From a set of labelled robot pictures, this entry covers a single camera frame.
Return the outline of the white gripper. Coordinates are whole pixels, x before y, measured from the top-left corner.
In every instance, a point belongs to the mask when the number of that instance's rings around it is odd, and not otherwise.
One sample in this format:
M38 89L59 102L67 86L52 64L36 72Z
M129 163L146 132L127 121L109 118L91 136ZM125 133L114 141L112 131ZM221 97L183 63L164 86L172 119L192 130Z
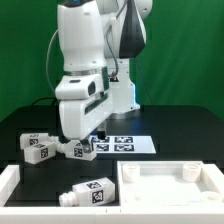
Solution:
M99 68L64 76L100 74L103 90L84 100L59 100L59 114L64 136L69 140L82 140L83 151L94 151L93 143L86 138L97 127L97 137L106 138L106 118L110 116L110 88L107 68Z

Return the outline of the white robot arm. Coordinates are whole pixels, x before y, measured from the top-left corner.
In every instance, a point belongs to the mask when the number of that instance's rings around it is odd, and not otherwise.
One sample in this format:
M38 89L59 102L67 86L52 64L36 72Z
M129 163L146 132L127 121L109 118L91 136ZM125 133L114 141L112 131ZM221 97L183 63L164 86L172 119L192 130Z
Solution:
M58 5L58 36L64 58L55 89L68 158L96 154L90 134L106 137L108 118L137 115L129 60L146 45L143 20L152 0L66 0Z

